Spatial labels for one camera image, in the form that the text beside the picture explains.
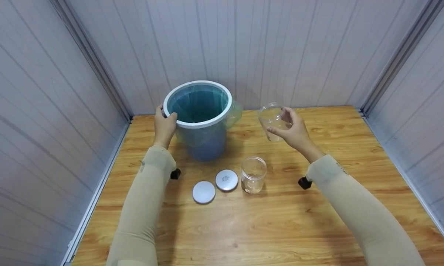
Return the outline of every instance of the beige sleeve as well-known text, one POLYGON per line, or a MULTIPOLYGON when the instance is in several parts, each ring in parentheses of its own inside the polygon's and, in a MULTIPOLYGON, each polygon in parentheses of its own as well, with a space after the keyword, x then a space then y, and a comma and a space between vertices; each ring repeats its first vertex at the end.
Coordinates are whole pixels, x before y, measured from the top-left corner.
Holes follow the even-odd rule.
POLYGON ((424 265, 416 246, 394 216, 330 155, 306 174, 353 232, 369 266, 424 265))
POLYGON ((107 266, 157 266, 156 226, 166 184, 175 169, 166 149, 148 149, 123 204, 107 266))

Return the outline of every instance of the hand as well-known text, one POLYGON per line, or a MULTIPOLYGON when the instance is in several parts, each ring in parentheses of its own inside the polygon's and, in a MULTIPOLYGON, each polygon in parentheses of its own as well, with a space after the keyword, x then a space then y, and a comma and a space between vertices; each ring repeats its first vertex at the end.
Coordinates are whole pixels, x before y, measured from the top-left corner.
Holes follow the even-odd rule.
POLYGON ((279 128, 268 127, 268 132, 283 138, 289 146, 299 151, 310 163, 315 162, 325 155, 325 153, 323 153, 311 140, 306 125, 304 124, 304 120, 298 116, 294 109, 283 107, 281 119, 290 123, 291 128, 288 130, 282 130, 279 128))
POLYGON ((161 146, 168 149, 169 143, 176 131, 177 113, 172 113, 171 116, 165 118, 163 116, 163 105, 156 108, 155 114, 155 140, 153 145, 161 146))

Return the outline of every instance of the blue trash can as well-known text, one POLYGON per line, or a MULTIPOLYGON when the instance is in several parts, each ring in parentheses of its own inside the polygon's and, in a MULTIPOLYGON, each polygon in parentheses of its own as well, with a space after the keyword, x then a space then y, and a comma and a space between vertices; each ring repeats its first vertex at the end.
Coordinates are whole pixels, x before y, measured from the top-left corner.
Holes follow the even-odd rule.
POLYGON ((225 151, 232 104, 232 94, 223 85, 191 81, 166 96, 163 111, 167 116, 177 113, 176 137, 189 154, 199 161, 211 161, 225 151))

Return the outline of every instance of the metal frame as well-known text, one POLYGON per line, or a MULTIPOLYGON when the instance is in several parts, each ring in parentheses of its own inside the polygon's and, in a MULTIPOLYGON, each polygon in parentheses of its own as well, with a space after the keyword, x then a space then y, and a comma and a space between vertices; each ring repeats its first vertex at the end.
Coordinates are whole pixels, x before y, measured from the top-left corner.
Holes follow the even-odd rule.
POLYGON ((398 159, 394 156, 394 152, 392 150, 390 150, 388 148, 388 146, 385 143, 382 143, 381 141, 379 141, 379 138, 377 138, 377 135, 374 134, 374 130, 371 127, 370 123, 368 122, 368 119, 364 116, 362 116, 363 121, 365 121, 365 123, 367 124, 368 128, 370 129, 371 133, 373 133, 374 137, 376 138, 376 140, 380 143, 381 147, 383 147, 384 151, 386 152, 386 154, 388 155, 389 159, 391 160, 391 162, 393 163, 393 165, 396 167, 396 169, 398 170, 398 172, 401 174, 401 176, 403 177, 404 181, 406 182, 406 184, 409 186, 409 188, 411 189, 411 191, 414 193, 414 195, 416 196, 416 198, 419 200, 419 202, 421 203, 421 205, 423 206, 424 210, 427 212, 427 214, 429 215, 429 217, 432 219, 432 221, 434 222, 435 226, 437 226, 438 230, 440 231, 440 233, 442 234, 442 236, 444 237, 444 226, 443 224, 440 222, 440 220, 435 216, 435 214, 433 213, 433 211, 431 210, 431 208, 428 206, 428 204, 426 203, 426 201, 424 200, 424 198, 421 196, 421 193, 419 193, 419 191, 417 190, 416 186, 414 185, 414 183, 411 181, 411 179, 409 178, 409 176, 407 175, 406 171, 403 170, 403 168, 401 167, 401 165, 399 164, 398 159))
POLYGON ((413 52, 414 48, 422 39, 430 24, 432 24, 440 10, 442 10, 442 7, 444 7, 444 0, 429 0, 427 2, 418 19, 414 23, 414 26, 411 28, 410 32, 396 51, 396 54, 389 63, 389 66, 386 68, 373 91, 362 105, 361 110, 366 117, 369 116, 372 109, 376 106, 389 84, 391 84, 391 81, 393 81, 394 77, 396 77, 401 67, 413 52))
POLYGON ((80 241, 82 237, 84 236, 85 229, 87 228, 87 224, 89 224, 90 217, 92 216, 92 212, 95 209, 95 206, 97 205, 97 201, 99 200, 100 194, 102 193, 102 190, 105 187, 105 183, 107 182, 107 179, 110 175, 110 172, 113 168, 113 165, 115 163, 115 160, 117 159, 117 156, 120 152, 120 149, 122 148, 123 141, 125 140, 125 137, 127 136, 129 129, 129 124, 125 126, 125 129, 122 132, 122 135, 118 139, 117 145, 115 146, 115 149, 113 150, 112 154, 113 157, 107 165, 105 166, 105 172, 102 174, 102 178, 100 180, 100 183, 97 187, 97 190, 94 192, 94 195, 92 196, 92 199, 90 200, 89 206, 87 207, 84 217, 82 217, 82 220, 79 224, 79 227, 77 231, 74 234, 74 237, 68 244, 68 249, 64 255, 63 261, 60 265, 65 265, 66 263, 71 263, 74 255, 79 247, 80 241))
POLYGON ((132 114, 120 98, 120 94, 117 92, 117 89, 113 85, 109 74, 104 68, 104 65, 100 61, 95 49, 92 47, 92 44, 85 35, 83 27, 78 21, 74 10, 66 3, 65 0, 50 0, 50 2, 63 20, 64 25, 66 25, 68 28, 68 31, 74 38, 75 43, 79 46, 82 54, 87 59, 87 62, 89 62, 89 65, 96 74, 97 78, 102 83, 102 86, 105 88, 105 91, 112 100, 113 104, 120 111, 122 117, 127 121, 127 123, 130 123, 132 121, 132 114))

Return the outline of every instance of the jar lid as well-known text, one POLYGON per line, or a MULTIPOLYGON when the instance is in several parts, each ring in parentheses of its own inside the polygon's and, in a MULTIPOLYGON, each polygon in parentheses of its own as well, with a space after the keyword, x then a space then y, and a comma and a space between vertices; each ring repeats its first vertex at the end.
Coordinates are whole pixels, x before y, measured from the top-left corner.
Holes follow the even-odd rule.
POLYGON ((238 175, 229 169, 221 170, 215 176, 215 184, 222 191, 230 191, 235 189, 238 184, 238 175))
POLYGON ((193 188, 193 199, 200 204, 207 204, 215 198, 215 187, 208 181, 201 181, 193 188))

